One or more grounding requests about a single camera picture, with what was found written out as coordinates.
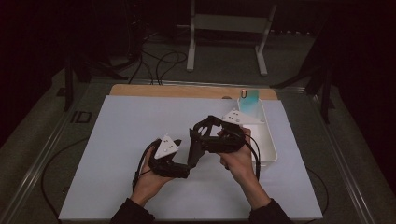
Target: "person's left hand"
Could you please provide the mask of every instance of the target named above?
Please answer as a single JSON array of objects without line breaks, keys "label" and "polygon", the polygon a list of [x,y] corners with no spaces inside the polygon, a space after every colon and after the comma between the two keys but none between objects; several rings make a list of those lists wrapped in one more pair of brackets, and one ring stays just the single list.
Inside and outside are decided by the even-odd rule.
[{"label": "person's left hand", "polygon": [[141,176],[137,181],[134,192],[132,193],[130,199],[140,206],[144,207],[146,202],[154,197],[166,182],[174,179],[173,177],[163,177],[154,174],[149,168],[149,157],[151,155],[154,147],[148,150],[145,157],[145,162],[140,171]]}]

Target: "table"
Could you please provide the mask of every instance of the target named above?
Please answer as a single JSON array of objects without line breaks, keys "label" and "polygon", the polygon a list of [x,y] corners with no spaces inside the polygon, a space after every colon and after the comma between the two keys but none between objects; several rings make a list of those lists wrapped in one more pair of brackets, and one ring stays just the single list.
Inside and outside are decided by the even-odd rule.
[{"label": "table", "polygon": [[[204,119],[201,112],[206,116],[212,112],[225,114],[235,106],[235,100],[220,98],[229,96],[235,99],[240,90],[188,86],[114,86],[96,121],[60,219],[111,218],[130,194],[133,171],[142,153],[139,149],[147,146],[149,139],[153,140],[153,136],[146,135],[152,133],[159,136],[164,130],[171,130],[170,135],[185,141],[189,138],[189,122],[199,121],[197,118]],[[263,101],[265,113],[279,156],[279,161],[265,170],[261,183],[291,218],[320,218],[318,202],[286,113],[274,91],[263,89],[260,95],[266,99]],[[198,111],[197,108],[201,109],[200,113],[193,113]],[[146,208],[159,220],[238,220],[246,218],[249,212],[242,190],[229,172],[219,165],[218,156],[208,153],[200,159],[187,180],[176,179],[166,184]]]}]

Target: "hand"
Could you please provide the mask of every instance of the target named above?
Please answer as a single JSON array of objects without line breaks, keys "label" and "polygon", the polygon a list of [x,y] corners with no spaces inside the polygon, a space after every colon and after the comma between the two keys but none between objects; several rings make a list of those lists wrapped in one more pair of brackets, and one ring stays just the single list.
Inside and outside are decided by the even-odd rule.
[{"label": "hand", "polygon": [[174,179],[172,177],[159,176],[150,171],[148,163],[153,149],[154,147],[150,148],[145,156],[145,161],[140,171],[141,176],[139,176],[134,192],[130,197],[132,201],[142,207],[160,191],[164,184]]},{"label": "hand", "polygon": [[[245,135],[250,136],[250,129],[242,128]],[[250,143],[250,138],[246,136],[245,140]],[[231,171],[233,178],[239,184],[245,181],[247,176],[254,175],[251,159],[251,151],[243,145],[238,151],[234,153],[218,153],[220,155],[220,163]]]},{"label": "hand", "polygon": [[[242,128],[242,130],[245,135],[251,135],[250,129]],[[246,136],[246,141],[250,144],[248,136]],[[233,179],[241,186],[253,210],[271,202],[270,197],[254,175],[251,151],[246,145],[233,153],[218,154],[220,155],[220,163],[231,171]]]}]

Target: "dark background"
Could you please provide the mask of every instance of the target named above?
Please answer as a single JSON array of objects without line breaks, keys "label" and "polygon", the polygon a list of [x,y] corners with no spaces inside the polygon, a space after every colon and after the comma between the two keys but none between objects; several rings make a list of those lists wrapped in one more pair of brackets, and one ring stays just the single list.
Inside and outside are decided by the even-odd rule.
[{"label": "dark background", "polygon": [[[190,23],[190,1],[130,1],[131,20],[144,19],[151,29],[176,36],[176,24]],[[199,1],[197,11],[241,16],[263,15],[263,1]],[[42,0],[0,2],[0,108],[2,146],[64,67],[70,43],[95,60],[123,55],[124,1]],[[110,14],[104,15],[103,8]],[[396,158],[394,3],[387,1],[281,1],[272,28],[317,37],[320,56],[333,65],[332,84],[353,116],[393,191]]]}]

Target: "white triangular marker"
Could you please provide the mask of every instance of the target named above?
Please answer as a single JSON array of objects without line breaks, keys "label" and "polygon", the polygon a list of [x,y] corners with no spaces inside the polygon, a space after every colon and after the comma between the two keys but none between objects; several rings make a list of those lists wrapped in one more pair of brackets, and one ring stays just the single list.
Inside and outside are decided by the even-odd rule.
[{"label": "white triangular marker", "polygon": [[177,151],[178,151],[178,146],[168,135],[165,135],[160,145],[158,146],[154,158],[158,160],[162,157],[165,157]]},{"label": "white triangular marker", "polygon": [[264,120],[253,118],[247,114],[242,113],[238,110],[232,110],[228,114],[221,118],[222,121],[226,121],[233,124],[264,124]]}]

